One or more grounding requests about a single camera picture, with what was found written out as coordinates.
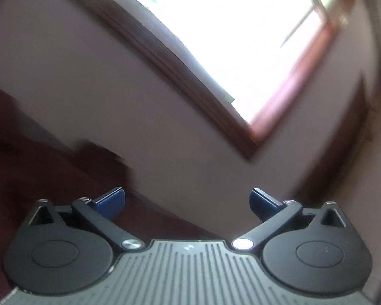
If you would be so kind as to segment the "maroon quilted jacket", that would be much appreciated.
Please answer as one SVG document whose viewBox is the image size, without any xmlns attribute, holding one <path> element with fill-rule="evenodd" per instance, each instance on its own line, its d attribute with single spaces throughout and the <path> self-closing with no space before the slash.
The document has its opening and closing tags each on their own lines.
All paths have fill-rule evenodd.
<svg viewBox="0 0 381 305">
<path fill-rule="evenodd" d="M 0 89 L 0 298 L 10 290 L 3 253 L 35 201 L 67 205 L 115 187 L 126 194 L 125 209 L 115 223 L 138 238 L 213 238 L 139 194 L 133 170 L 117 154 L 90 141 L 66 149 Z"/>
</svg>

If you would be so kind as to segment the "wooden framed window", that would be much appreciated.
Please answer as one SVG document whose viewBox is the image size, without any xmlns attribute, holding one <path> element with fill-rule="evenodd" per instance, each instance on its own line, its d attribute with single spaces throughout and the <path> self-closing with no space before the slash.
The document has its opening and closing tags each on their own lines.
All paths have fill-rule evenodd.
<svg viewBox="0 0 381 305">
<path fill-rule="evenodd" d="M 74 0 L 246 158 L 323 62 L 354 0 Z"/>
</svg>

